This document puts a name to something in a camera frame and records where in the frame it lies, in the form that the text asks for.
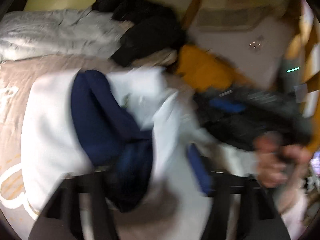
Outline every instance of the hand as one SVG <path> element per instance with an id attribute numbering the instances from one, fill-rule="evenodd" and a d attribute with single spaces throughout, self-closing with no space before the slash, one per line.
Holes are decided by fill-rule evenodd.
<path id="1" fill-rule="evenodd" d="M 303 176 L 305 167 L 311 159 L 310 152 L 299 145 L 289 145 L 279 148 L 268 136 L 260 136 L 254 141 L 258 156 L 258 180 L 267 188 L 277 187 L 287 181 L 282 173 L 285 163 L 282 163 L 273 152 L 282 151 L 283 156 L 291 158 L 297 165 L 293 172 L 295 178 Z"/>

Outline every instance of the glowing light strip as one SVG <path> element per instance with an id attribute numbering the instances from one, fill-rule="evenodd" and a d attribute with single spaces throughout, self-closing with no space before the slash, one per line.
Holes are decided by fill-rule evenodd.
<path id="1" fill-rule="evenodd" d="M 295 70 L 298 70 L 298 69 L 299 69 L 299 67 L 296 67 L 296 68 L 287 70 L 287 72 L 295 71 Z"/>

